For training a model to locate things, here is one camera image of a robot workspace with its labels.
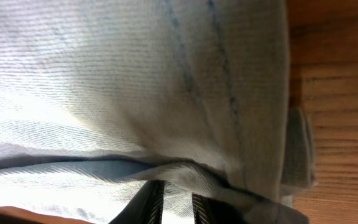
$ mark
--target wooden table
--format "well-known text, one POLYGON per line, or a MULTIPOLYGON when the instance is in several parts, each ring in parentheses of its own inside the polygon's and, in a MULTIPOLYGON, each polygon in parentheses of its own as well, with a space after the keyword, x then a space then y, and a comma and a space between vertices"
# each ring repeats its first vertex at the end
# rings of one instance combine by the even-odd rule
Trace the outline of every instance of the wooden table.
POLYGON ((312 224, 358 223, 358 0, 288 0, 291 103, 311 118, 319 185, 295 199, 312 224))

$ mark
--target brown wood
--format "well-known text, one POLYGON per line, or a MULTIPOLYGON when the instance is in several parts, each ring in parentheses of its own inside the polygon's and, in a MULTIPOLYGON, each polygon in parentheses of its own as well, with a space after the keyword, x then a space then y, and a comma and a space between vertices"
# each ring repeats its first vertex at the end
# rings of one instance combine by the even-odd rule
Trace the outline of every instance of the brown wood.
POLYGON ((309 114, 319 185, 295 198, 312 224, 358 223, 358 0, 288 0, 291 102, 309 114))

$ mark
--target cloth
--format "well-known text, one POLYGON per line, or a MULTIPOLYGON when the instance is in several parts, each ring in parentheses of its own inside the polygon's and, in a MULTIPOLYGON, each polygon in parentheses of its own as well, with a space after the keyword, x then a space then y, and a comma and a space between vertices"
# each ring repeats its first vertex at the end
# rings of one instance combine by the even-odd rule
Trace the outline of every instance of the cloth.
POLYGON ((312 149, 285 147, 287 104, 279 0, 0 1, 0 206, 106 223, 146 179, 278 202, 313 181, 312 149))

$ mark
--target garment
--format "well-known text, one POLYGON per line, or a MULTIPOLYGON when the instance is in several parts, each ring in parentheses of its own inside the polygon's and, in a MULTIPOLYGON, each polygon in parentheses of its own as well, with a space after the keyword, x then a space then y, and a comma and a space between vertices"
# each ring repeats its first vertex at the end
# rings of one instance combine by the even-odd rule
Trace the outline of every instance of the garment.
POLYGON ((287 41, 279 0, 0 1, 0 206, 105 223, 145 179, 273 202, 307 189, 307 128, 286 140, 287 41), (172 179, 186 170, 208 178, 172 179))

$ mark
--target folded cloth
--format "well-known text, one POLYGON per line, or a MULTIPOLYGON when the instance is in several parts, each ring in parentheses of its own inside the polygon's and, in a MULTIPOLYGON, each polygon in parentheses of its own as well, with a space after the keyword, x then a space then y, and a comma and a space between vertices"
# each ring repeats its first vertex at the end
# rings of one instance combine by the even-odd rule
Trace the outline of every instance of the folded cloth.
POLYGON ((234 189, 275 203, 309 188, 308 129, 287 128, 287 41, 281 0, 0 1, 0 206, 104 223, 145 179, 244 211, 234 189), (112 184, 123 159, 154 168, 112 184), (175 182, 177 162, 230 187, 175 182))

